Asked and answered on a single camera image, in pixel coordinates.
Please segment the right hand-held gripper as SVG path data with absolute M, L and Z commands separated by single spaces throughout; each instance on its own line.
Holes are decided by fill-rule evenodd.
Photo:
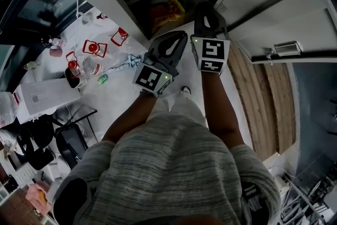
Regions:
M 224 17 L 209 4 L 209 30 L 204 21 L 207 5 L 207 2 L 200 2 L 195 7 L 194 35 L 190 37 L 192 53 L 199 71 L 221 74 L 227 64 L 230 50 L 227 24 Z

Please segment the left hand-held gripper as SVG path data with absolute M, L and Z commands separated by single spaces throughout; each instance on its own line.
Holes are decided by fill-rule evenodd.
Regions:
M 176 67 L 187 39 L 185 31 L 171 31 L 157 37 L 138 65 L 133 84 L 142 91 L 159 97 L 179 75 Z

